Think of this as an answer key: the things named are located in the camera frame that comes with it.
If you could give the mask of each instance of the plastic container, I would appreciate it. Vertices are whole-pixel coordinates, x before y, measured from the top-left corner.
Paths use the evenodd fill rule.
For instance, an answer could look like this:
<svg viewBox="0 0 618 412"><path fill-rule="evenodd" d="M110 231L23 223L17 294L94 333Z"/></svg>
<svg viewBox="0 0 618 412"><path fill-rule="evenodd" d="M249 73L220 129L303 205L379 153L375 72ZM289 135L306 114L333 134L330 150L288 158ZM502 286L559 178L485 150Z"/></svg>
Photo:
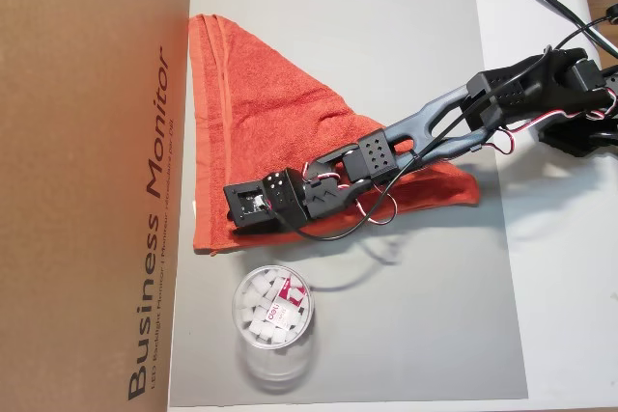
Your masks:
<svg viewBox="0 0 618 412"><path fill-rule="evenodd" d="M302 299L306 300L306 302L300 303L301 306L302 305L305 306L302 308L302 314L304 315L304 312L305 311L307 312L307 316L302 317L304 319L304 321L302 322L302 325L299 323L298 325L294 326L294 329L288 330L288 331L295 332L295 335L292 338L288 337L288 340L282 343L273 343L272 341L266 341L263 338L260 338L260 336L249 331L249 326L251 322L243 321L242 319L242 310L245 309L245 307L247 307L247 304L245 304L246 301L243 301L243 300L245 299L245 294L249 290L254 288L254 286L252 286L253 280L256 277L258 277L260 274L262 274L263 276L266 276L267 273L272 270L277 272L278 277L284 278L284 282L278 284L282 286L282 288L278 288L276 290L276 295L273 298L273 302L278 301L277 298L280 298L282 294L292 293L292 288L290 287L290 284L293 280L293 277L296 277L300 281L301 287L298 288L298 290L304 291L304 297ZM290 277L283 277L283 275L286 273L289 273ZM277 283L277 280L275 279L274 283L272 283L271 286L276 285L276 283ZM290 299L289 302L291 302L292 304L295 304L295 300L293 299ZM303 333L305 333L305 331L307 330L307 327L309 327L309 325L311 324L311 320L313 318L313 312L314 312L314 299L313 299L313 294L311 293L309 289L309 286L307 285L305 280L300 275L298 275L297 272L293 271L289 267L285 267L282 265L265 265L264 267L257 268L254 271L247 274L244 277L244 279L242 279L242 282L240 282L240 285L237 288L236 293L234 294L234 301L232 305L232 316L234 319L234 324L238 328L240 335L249 344L251 344L252 346L258 347L260 349L280 349L282 347L286 347L286 346L289 346L290 344L293 344L295 341L297 341L299 338L302 337ZM270 308L267 309L267 316L272 317L273 314L276 314L276 312L275 312L275 309L271 306ZM264 321L263 323L273 324L272 322L268 320Z"/></svg>

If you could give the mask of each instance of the wire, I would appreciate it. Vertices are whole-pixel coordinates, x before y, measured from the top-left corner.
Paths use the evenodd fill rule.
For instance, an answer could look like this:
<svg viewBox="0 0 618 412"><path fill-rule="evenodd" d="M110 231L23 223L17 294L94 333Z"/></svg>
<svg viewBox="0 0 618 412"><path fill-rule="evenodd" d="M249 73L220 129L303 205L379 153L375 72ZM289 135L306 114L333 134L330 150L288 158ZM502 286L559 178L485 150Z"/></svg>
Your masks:
<svg viewBox="0 0 618 412"><path fill-rule="evenodd" d="M307 167L309 166L309 163L305 163L304 167L302 168L302 179L305 182L309 182L310 179L306 178L305 175L307 174ZM341 176L339 176L337 173L323 173L323 174L318 174L316 176L317 179L328 179L328 178L336 178L337 180L341 180Z"/></svg>
<svg viewBox="0 0 618 412"><path fill-rule="evenodd" d="M613 66L611 66L609 68L603 69L601 71L601 75L603 77L609 77L609 76L611 76L612 74L614 74L616 72L618 72L618 65L613 65Z"/></svg>
<svg viewBox="0 0 618 412"><path fill-rule="evenodd" d="M511 148L508 151L504 151L503 149L501 149L498 145L496 145L493 142L488 142L487 144L483 144L483 147L490 147L492 149L500 151L502 154L511 154L513 151L515 151L515 137L513 136L511 131L506 130L506 129L497 129L496 132L503 132L509 137L509 140L511 142Z"/></svg>
<svg viewBox="0 0 618 412"><path fill-rule="evenodd" d="M605 115L610 116L616 109L616 100L618 100L618 98L616 97L616 93L612 91L611 89L609 89L608 87L605 87L605 90L609 92L609 94L611 95L611 98L613 99L611 106L605 110Z"/></svg>
<svg viewBox="0 0 618 412"><path fill-rule="evenodd" d="M561 3L558 0L541 0L543 3L549 5L554 10L556 10L559 14L567 18L578 28L583 28L585 26L584 21L577 16L573 11L571 11L567 6ZM584 29L582 31L592 42L602 48L604 51L609 53L615 58L618 58L618 48L607 40L605 36L599 33L595 29Z"/></svg>
<svg viewBox="0 0 618 412"><path fill-rule="evenodd" d="M382 191L375 184L374 184L374 188L378 190L379 193L382 193ZM372 224L376 224L377 226L385 226L386 224L391 223L393 219L395 219L395 217L397 216L397 202L395 201L393 196L390 194L388 194L388 198L390 198L393 202L393 214L385 221L376 221L374 219L369 218L367 219L369 222L371 222ZM363 216L367 215L367 213L365 212L365 209L363 208L362 204L358 201L358 199L356 199L356 206L358 207L358 209L360 210L360 213Z"/></svg>
<svg viewBox="0 0 618 412"><path fill-rule="evenodd" d="M597 18L594 21L590 21L588 24L583 25L582 27L580 27L577 30L573 31L569 36L564 38L562 41L560 41L560 43L558 43L558 45L556 45L556 50L562 48L565 43L570 41L572 38L574 38L579 33L583 33L584 31L592 28L594 25L599 24L599 23L603 23L604 21L608 21L608 20L609 20L609 16L602 16L601 18Z"/></svg>
<svg viewBox="0 0 618 412"><path fill-rule="evenodd" d="M388 184L386 185L384 190L382 190L382 193L380 193L380 195L379 195L378 199L376 200L376 202L374 203L374 205L367 212L367 215L363 216L354 226L350 227L345 232L342 232L342 233L339 233L339 234L336 234L336 235L332 235L332 236L312 235L312 234L307 233L307 232L299 229L298 227L295 227L292 224L290 224L285 217L283 217L277 211L272 209L272 207L269 207L269 209L272 211L274 216L284 226L286 226L291 231L297 233L298 235L300 235L300 236L302 236L304 238L308 238L310 240L315 240L315 241L335 241L335 240L340 240L342 238L345 238L348 235L351 235L352 233L356 232L363 224L365 224L365 222L367 222L369 220L369 218L376 212L376 210L379 208L381 203L384 201L384 198L386 198L386 196L388 195L388 192L393 187L393 185L395 185L397 180L399 180L404 174L407 174L407 171L410 168L413 168L415 164L421 162L423 160L423 157L427 153L429 153L431 150L433 150L442 141L442 139L446 136L446 134L448 134L451 130L453 130L453 128L457 124L459 124L465 117L467 117L474 110L476 110L481 104L485 103L487 100L489 100L490 98L492 98L496 94L499 94L505 88L507 88L508 86L513 84L514 82L522 79L526 74L528 74L530 71L532 71L533 69L538 67L540 64L542 64L548 58L550 51L551 51L551 45L548 45L546 47L546 49L545 49L545 52L541 56L541 58L539 58L536 62L534 62L532 65L530 65L528 68L524 69L520 73L514 75L510 79L507 79L502 84L500 84L499 86L495 87L492 91L487 92L486 94L481 96L478 100L474 101L470 106L468 106L465 110L462 111L460 116L458 116L452 123L450 123L444 130L442 130L442 132L440 132L435 137L435 139L432 140L418 154L415 154L414 152L412 152L412 154L413 154L412 159L399 171L399 173L397 173L397 175L390 182L388 182Z"/></svg>

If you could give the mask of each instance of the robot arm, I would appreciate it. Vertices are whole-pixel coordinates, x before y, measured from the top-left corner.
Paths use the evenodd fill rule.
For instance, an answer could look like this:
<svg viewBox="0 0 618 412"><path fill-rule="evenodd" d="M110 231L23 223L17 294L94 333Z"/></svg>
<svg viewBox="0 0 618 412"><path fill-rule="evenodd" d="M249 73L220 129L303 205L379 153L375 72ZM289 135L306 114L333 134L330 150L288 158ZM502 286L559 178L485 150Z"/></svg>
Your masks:
<svg viewBox="0 0 618 412"><path fill-rule="evenodd" d="M286 168L260 180L225 186L229 217L239 233L297 230L344 210L374 185L480 150L506 124L552 110L581 114L570 123L587 122L586 112L612 103L608 92L597 92L605 86L596 64L580 48L549 49L543 56L529 57L508 68L479 72L466 85L427 103L419 112L316 158L303 173ZM465 118L470 132L445 137L451 124L432 136L432 129L456 108L462 110L460 118ZM606 130L597 126L597 132L595 140L611 143ZM405 140L413 142L413 150L396 153L395 146ZM339 175L333 174L338 163L343 164L349 188L339 188Z"/></svg>

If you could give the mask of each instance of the white cube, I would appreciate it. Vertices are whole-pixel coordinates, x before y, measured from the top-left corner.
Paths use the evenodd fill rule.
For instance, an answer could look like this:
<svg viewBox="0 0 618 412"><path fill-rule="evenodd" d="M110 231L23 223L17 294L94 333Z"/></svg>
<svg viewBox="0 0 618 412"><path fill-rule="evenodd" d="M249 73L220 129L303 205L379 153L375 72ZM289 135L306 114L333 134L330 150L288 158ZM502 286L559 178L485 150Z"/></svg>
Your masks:
<svg viewBox="0 0 618 412"><path fill-rule="evenodd" d="M258 274L253 277L251 280L251 285L260 293L260 296L263 296L270 290L270 282L262 274Z"/></svg>
<svg viewBox="0 0 618 412"><path fill-rule="evenodd" d="M262 307L262 308L264 308L266 310L270 309L270 305L271 304L272 304L272 301L270 301L269 299L262 298L260 300L260 307Z"/></svg>
<svg viewBox="0 0 618 412"><path fill-rule="evenodd" d="M290 277L290 287L293 287L293 288L302 287L302 283L300 282L300 280L298 280L298 277L296 277L296 275L293 275L292 277Z"/></svg>
<svg viewBox="0 0 618 412"><path fill-rule="evenodd" d="M294 301L301 302L304 295L298 288L292 288L288 291L288 299L292 298Z"/></svg>
<svg viewBox="0 0 618 412"><path fill-rule="evenodd" d="M260 333L262 333L263 325L264 323L261 320L256 320L254 318L253 321L251 322L251 325L249 325L249 331L253 333L254 335L260 335Z"/></svg>
<svg viewBox="0 0 618 412"><path fill-rule="evenodd" d="M300 316L300 323L299 325L302 326L307 322L307 318L309 318L309 311L307 311L306 309L302 312L302 316Z"/></svg>
<svg viewBox="0 0 618 412"><path fill-rule="evenodd" d="M289 342L290 340L296 338L296 335L298 335L297 332L290 330L288 333L286 333L286 342Z"/></svg>
<svg viewBox="0 0 618 412"><path fill-rule="evenodd" d="M274 334L274 325L270 322L264 322L262 324L262 331L260 332L260 338L262 340L270 340Z"/></svg>
<svg viewBox="0 0 618 412"><path fill-rule="evenodd" d="M262 321L267 318L267 310L262 306L258 306L255 308L255 312L253 313L253 320Z"/></svg>
<svg viewBox="0 0 618 412"><path fill-rule="evenodd" d="M246 293L242 296L242 306L245 308L254 308L258 305L262 295L253 287L249 287Z"/></svg>
<svg viewBox="0 0 618 412"><path fill-rule="evenodd" d="M286 341L286 334L288 333L287 330L284 330L283 328L275 328L274 329L274 333L272 334L272 343L273 344L281 344L284 343Z"/></svg>
<svg viewBox="0 0 618 412"><path fill-rule="evenodd" d="M265 277L269 282L272 282L277 277L277 271L275 269L270 269L270 271L265 274Z"/></svg>
<svg viewBox="0 0 618 412"><path fill-rule="evenodd" d="M290 325L293 327L299 325L300 323L300 313L293 313L290 317Z"/></svg>
<svg viewBox="0 0 618 412"><path fill-rule="evenodd" d="M243 322L250 322L253 320L253 310L251 308L244 308L240 311L240 316Z"/></svg>
<svg viewBox="0 0 618 412"><path fill-rule="evenodd" d="M277 269L277 277L281 277L285 280L290 277L290 271L286 269Z"/></svg>
<svg viewBox="0 0 618 412"><path fill-rule="evenodd" d="M267 292L267 294L264 295L264 298L266 298L268 301L272 301L277 295L279 289L280 288L278 288L276 285L273 285L272 287L270 287L270 290Z"/></svg>

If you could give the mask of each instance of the red towel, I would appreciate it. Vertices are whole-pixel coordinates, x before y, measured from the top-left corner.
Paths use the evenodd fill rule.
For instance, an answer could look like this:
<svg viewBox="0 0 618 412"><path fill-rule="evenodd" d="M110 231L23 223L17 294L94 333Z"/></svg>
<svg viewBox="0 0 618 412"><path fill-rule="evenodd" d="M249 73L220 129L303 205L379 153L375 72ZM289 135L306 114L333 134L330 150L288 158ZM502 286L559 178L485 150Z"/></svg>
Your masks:
<svg viewBox="0 0 618 412"><path fill-rule="evenodd" d="M295 233L234 234L223 186L286 167L301 170L305 161L382 126L354 114L331 89L222 16L190 19L189 55L197 125L194 248L215 253L299 240ZM377 195L362 196L366 209ZM475 179L448 163L405 176L392 195L400 212L479 200ZM385 201L374 217L391 212ZM341 230L360 217L351 207L304 230Z"/></svg>

